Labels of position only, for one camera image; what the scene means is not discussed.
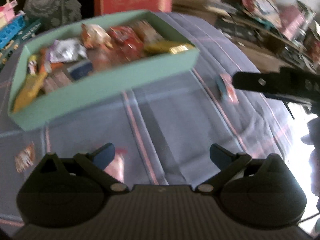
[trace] yellow wrapper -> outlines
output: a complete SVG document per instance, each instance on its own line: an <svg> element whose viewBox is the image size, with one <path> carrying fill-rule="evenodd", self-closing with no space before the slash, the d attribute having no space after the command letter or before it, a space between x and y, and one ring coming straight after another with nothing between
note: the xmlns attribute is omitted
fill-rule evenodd
<svg viewBox="0 0 320 240"><path fill-rule="evenodd" d="M47 72L36 75L27 75L25 83L14 102L13 113L18 112L31 104L42 88L44 79L47 75Z"/></svg>
<svg viewBox="0 0 320 240"><path fill-rule="evenodd" d="M176 41L158 41L144 47L145 52L150 54L170 53L177 54L189 49L194 49L189 43L182 43Z"/></svg>

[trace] blue plastic basket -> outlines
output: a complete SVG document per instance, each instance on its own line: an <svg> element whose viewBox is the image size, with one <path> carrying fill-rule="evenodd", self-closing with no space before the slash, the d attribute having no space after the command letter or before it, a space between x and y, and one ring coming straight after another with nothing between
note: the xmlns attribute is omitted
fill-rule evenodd
<svg viewBox="0 0 320 240"><path fill-rule="evenodd" d="M3 49L25 25L23 15L18 15L11 23L3 27L0 30L0 49Z"/></svg>

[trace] mint green tray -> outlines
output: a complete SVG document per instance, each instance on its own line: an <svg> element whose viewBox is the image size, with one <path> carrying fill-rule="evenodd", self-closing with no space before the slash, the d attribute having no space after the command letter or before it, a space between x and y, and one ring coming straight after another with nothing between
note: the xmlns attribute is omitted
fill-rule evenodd
<svg viewBox="0 0 320 240"><path fill-rule="evenodd" d="M67 113L97 103L123 90L139 87L143 84L190 70L199 55L198 49L180 54L161 54L103 71L86 77L71 85L41 96L17 113L12 113L14 100L22 87L27 62L31 54L45 46L50 46L55 39L64 40L79 36L81 24L98 24L104 29L110 26L123 25L133 20L147 20L165 39L191 43L181 33L146 10L137 10L100 16L67 25L44 34L26 43L21 52L13 77L9 97L8 115L23 130L28 131L45 125L53 119Z"/></svg>

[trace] striped fabric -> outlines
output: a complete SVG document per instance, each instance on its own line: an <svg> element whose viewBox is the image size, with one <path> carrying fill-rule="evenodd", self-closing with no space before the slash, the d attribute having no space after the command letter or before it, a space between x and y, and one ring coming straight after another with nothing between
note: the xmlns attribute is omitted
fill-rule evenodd
<svg viewBox="0 0 320 240"><path fill-rule="evenodd" d="M0 75L0 226L9 234L23 225L15 197L32 171L18 174L14 156L30 142L37 161L46 152L71 157L112 142L125 153L124 182L129 187L198 185L219 172L209 158L212 143L255 158L277 153L287 159L292 118L282 102L244 91L237 91L238 105L220 101L217 76L257 72L249 59L202 19L158 15L200 49L192 71L124 91L31 132L23 132L7 116L20 49L12 55Z"/></svg>

